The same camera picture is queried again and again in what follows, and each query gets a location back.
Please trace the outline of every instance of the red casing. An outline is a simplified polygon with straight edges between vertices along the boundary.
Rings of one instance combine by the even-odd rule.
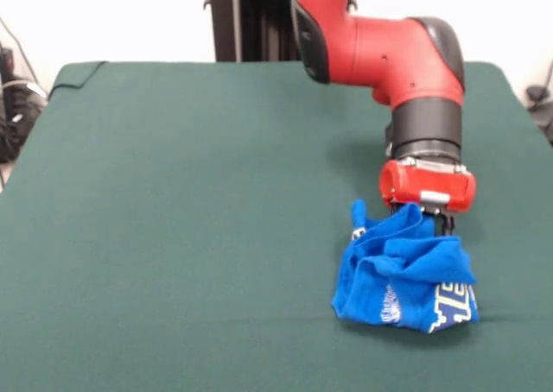
[[[424,97],[462,105],[463,86],[417,21],[351,16],[348,0],[297,2],[324,35],[331,82],[370,86],[374,100],[392,109]]]
[[[442,173],[388,161],[380,172],[380,194],[390,206],[409,202],[424,204],[424,192],[448,195],[444,208],[451,212],[470,209],[476,193],[476,179],[470,172]]]

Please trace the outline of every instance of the white logo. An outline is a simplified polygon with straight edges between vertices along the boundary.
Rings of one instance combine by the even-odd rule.
[[[385,323],[398,323],[401,319],[401,306],[399,305],[396,292],[390,284],[386,286],[386,294],[384,296],[380,318]]]
[[[364,226],[353,230],[352,241],[355,241],[356,239],[360,239],[361,237],[363,237],[365,233],[366,233],[366,229]]]

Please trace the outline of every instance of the black cable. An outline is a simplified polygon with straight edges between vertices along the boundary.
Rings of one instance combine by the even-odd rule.
[[[534,105],[529,109],[530,111],[534,111],[537,109],[537,107],[542,103],[542,101],[547,97],[548,94],[548,87],[551,82],[551,77],[553,77],[553,60],[551,60],[550,63],[550,69],[547,72],[547,76],[545,77],[545,82],[543,83],[543,86],[541,88],[541,93],[536,98],[531,98],[531,100],[534,102]]]
[[[2,185],[2,191],[6,187],[6,181],[3,178],[2,169],[0,169],[0,185]]]
[[[33,77],[33,81],[36,84],[38,84],[38,78],[36,78],[35,70],[33,70],[33,67],[31,66],[31,64],[30,64],[30,62],[27,58],[27,55],[25,55],[25,51],[23,51],[23,47],[21,46],[21,43],[16,38],[16,36],[10,31],[10,28],[8,28],[8,25],[6,25],[6,22],[3,21],[1,16],[0,16],[0,24],[2,24],[3,28],[6,30],[8,35],[16,43],[17,49],[19,49],[19,52],[21,53],[21,56],[23,57],[23,60],[25,61],[25,65],[27,66],[27,68],[29,69],[29,72],[31,73],[31,76]]]

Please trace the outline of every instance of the electrical cord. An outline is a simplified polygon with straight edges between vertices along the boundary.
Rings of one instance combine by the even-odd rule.
[[[2,24],[3,28],[6,30],[8,35],[16,43],[17,49],[19,49],[19,52],[21,53],[21,56],[23,57],[23,61],[25,61],[25,65],[27,66],[27,68],[29,69],[29,72],[31,73],[33,81],[38,85],[38,78],[36,78],[35,70],[33,69],[33,66],[31,66],[31,64],[29,62],[29,59],[27,58],[27,55],[25,54],[25,51],[23,51],[23,47],[21,46],[21,43],[19,42],[17,37],[11,32],[10,28],[8,27],[8,25],[6,25],[6,22],[2,19],[1,16],[0,16],[0,24]]]
[[[45,100],[48,100],[47,93],[40,87],[38,84],[36,84],[34,81],[30,79],[13,79],[11,81],[8,81],[5,84],[2,84],[2,90],[5,90],[6,88],[13,87],[15,85],[23,85],[28,90],[32,91],[35,94],[38,94],[40,97],[44,98]]]
[[[531,86],[529,87],[526,92],[529,95],[530,100],[534,103],[530,111],[534,111],[539,107],[539,105],[547,98],[549,94],[548,86],[551,82],[551,78],[553,77],[553,60],[550,63],[550,68],[547,72],[547,76],[545,77],[545,81],[542,86]]]

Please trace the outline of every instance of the black joint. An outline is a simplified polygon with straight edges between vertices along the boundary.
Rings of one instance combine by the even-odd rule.
[[[416,98],[399,105],[391,113],[394,159],[461,158],[461,107],[445,98]]]
[[[330,72],[324,34],[317,21],[296,0],[292,0],[291,7],[294,35],[305,71],[314,81],[328,84]]]
[[[421,23],[430,39],[434,43],[435,48],[442,56],[451,72],[461,83],[463,91],[465,90],[465,70],[463,56],[457,35],[451,26],[439,18],[418,17],[411,18]]]

